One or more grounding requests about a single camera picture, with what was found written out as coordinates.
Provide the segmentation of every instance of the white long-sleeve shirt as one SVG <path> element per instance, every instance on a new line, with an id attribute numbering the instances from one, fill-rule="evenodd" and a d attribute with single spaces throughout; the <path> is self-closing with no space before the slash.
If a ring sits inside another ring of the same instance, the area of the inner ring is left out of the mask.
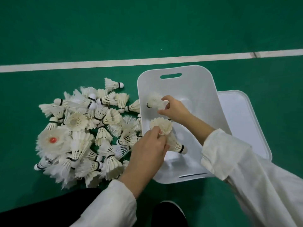
<path id="1" fill-rule="evenodd" d="M 254 226 L 303 226 L 303 180 L 256 155 L 249 144 L 215 130 L 204 143 L 201 164 L 230 183 Z M 133 194 L 113 180 L 72 226 L 129 227 L 136 208 Z"/>

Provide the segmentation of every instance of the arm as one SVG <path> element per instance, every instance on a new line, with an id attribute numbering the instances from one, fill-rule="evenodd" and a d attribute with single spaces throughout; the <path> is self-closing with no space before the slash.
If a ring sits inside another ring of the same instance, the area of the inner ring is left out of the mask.
<path id="1" fill-rule="evenodd" d="M 252 151 L 252 147 L 199 120 L 171 96 L 158 113 L 189 129 L 203 145 L 201 164 L 227 181 L 257 226 L 303 226 L 303 180 Z"/>
<path id="2" fill-rule="evenodd" d="M 133 147 L 131 158 L 118 180 L 109 183 L 107 189 L 82 213 L 72 227 L 132 226 L 136 222 L 136 199 L 164 162 L 169 149 L 166 136 L 155 126 Z"/>

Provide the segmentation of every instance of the white court line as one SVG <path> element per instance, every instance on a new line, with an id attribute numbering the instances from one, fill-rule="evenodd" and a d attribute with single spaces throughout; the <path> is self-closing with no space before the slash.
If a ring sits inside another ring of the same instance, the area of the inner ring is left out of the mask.
<path id="1" fill-rule="evenodd" d="M 163 57 L 163 58 L 147 58 L 132 60 L 112 60 L 112 61 L 79 61 L 79 62 L 62 62 L 62 63 L 44 63 L 44 64 L 16 64 L 0 66 L 0 73 L 4 72 L 22 72 L 22 71 L 38 71 L 38 70 L 54 70 L 54 69 L 72 69 L 72 68 L 98 68 L 98 67 L 118 67 L 118 66 L 136 66 L 151 64 L 176 64 L 201 61 L 223 61 L 252 59 L 263 57 L 287 57 L 302 56 L 303 49 L 279 50 L 254 53 L 228 53 L 201 56 L 186 57 Z"/>

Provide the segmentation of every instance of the black shoe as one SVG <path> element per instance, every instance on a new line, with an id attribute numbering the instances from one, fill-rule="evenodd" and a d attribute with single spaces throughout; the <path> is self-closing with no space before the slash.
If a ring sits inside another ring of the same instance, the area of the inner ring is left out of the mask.
<path id="1" fill-rule="evenodd" d="M 163 201 L 154 207 L 151 217 L 151 227 L 162 226 L 188 227 L 185 215 L 176 203 Z"/>

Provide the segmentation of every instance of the hand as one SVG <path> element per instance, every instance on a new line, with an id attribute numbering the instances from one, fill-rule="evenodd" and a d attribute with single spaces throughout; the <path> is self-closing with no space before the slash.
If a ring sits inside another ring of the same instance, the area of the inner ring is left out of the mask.
<path id="1" fill-rule="evenodd" d="M 164 110 L 158 110 L 158 113 L 183 125 L 186 118 L 191 115 L 183 103 L 170 95 L 164 96 L 162 100 L 168 100 L 169 103 Z"/>
<path id="2" fill-rule="evenodd" d="M 166 136 L 159 134 L 161 129 L 155 126 L 134 145 L 129 164 L 119 178 L 136 199 L 162 166 L 169 149 Z"/>

